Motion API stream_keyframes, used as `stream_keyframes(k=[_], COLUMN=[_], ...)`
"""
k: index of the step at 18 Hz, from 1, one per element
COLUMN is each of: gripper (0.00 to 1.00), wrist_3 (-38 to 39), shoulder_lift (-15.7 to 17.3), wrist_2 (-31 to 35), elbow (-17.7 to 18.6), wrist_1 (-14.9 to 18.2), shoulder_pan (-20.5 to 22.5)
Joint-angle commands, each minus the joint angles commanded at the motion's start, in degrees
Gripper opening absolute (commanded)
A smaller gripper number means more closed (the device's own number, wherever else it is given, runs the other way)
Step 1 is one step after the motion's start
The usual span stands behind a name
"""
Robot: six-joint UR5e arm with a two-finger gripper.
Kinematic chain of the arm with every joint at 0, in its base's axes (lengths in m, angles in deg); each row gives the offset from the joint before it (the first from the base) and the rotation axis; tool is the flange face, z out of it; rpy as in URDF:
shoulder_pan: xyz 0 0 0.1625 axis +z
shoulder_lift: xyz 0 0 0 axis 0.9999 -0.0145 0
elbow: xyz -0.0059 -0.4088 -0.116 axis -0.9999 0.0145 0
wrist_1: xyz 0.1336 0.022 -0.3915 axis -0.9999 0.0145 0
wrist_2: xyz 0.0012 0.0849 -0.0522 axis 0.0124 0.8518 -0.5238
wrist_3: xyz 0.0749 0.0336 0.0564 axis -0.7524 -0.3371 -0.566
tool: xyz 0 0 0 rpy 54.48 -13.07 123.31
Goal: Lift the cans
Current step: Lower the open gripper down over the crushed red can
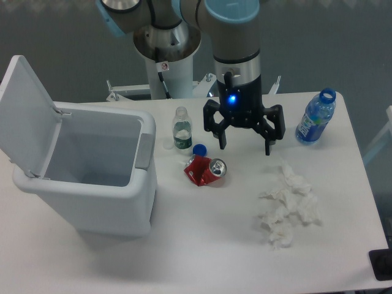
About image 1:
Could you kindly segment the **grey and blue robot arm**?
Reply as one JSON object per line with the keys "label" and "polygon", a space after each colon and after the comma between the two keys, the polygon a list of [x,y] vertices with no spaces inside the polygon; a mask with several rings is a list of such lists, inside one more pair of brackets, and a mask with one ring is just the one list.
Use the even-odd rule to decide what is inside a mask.
{"label": "grey and blue robot arm", "polygon": [[262,102],[260,1],[98,1],[97,6],[115,34],[134,35],[135,47],[152,60],[158,77],[197,50],[201,33],[210,37],[219,100],[207,101],[203,122],[221,148],[229,126],[260,134],[266,151],[283,138],[282,107]]}

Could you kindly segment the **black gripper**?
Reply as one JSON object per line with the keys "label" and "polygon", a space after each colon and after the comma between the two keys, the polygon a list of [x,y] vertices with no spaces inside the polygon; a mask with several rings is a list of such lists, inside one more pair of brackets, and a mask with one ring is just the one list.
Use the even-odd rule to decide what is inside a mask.
{"label": "black gripper", "polygon": [[[219,102],[208,99],[203,107],[203,126],[219,140],[220,149],[225,149],[228,126],[253,129],[265,139],[265,155],[271,153],[271,146],[285,134],[285,120],[282,105],[266,108],[262,105],[262,81],[259,75],[249,83],[235,85],[232,72],[226,72],[224,82],[218,81]],[[223,119],[215,122],[219,112]]]}

